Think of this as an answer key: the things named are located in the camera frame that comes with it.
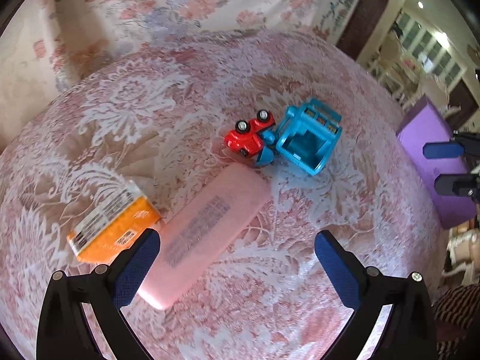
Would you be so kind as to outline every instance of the black tire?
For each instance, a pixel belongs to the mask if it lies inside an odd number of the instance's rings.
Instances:
[[[237,121],[237,123],[235,123],[235,131],[239,134],[246,134],[250,131],[250,123],[246,120]]]
[[[262,123],[268,122],[270,120],[270,117],[271,117],[271,113],[266,109],[261,109],[260,111],[257,112],[257,120]]]

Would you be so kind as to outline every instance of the round table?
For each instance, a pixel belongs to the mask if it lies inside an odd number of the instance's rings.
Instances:
[[[434,289],[446,233],[395,137],[404,115],[388,93],[308,34],[203,34],[89,76],[0,157],[0,323],[21,353],[35,356],[51,274],[92,269],[66,235],[93,207],[132,179],[170,220],[233,161],[222,137],[237,119],[265,108],[280,120],[310,96],[343,116],[326,168],[310,177],[281,158],[262,168],[271,201],[170,309],[136,296],[123,309],[133,330],[155,359],[321,357],[351,313],[314,256],[325,228],[365,266],[418,270]]]

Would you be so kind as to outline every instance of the striped clothing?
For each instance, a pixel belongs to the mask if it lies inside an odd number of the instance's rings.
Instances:
[[[467,330],[480,309],[480,285],[451,288],[433,304],[435,321],[442,321]],[[439,360],[447,360],[457,349],[460,337],[454,341],[437,342]]]

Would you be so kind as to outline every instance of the orange and white package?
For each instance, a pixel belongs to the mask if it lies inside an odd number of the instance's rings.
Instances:
[[[67,241],[78,261],[110,264],[160,218],[140,188],[129,181],[88,214]]]

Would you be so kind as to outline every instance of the screw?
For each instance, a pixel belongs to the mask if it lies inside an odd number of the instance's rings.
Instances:
[[[374,266],[369,266],[367,267],[367,275],[375,278],[375,276],[380,275],[380,271],[378,270],[378,268],[375,268]]]
[[[98,275],[102,275],[107,271],[108,268],[109,266],[105,264],[98,265],[97,267],[95,267],[95,273]]]
[[[423,277],[418,272],[413,272],[412,273],[412,279],[417,281],[417,282],[420,282],[420,281],[422,281]]]
[[[62,277],[63,277],[63,272],[62,271],[56,271],[52,275],[52,279],[55,280],[55,281],[60,280]]]

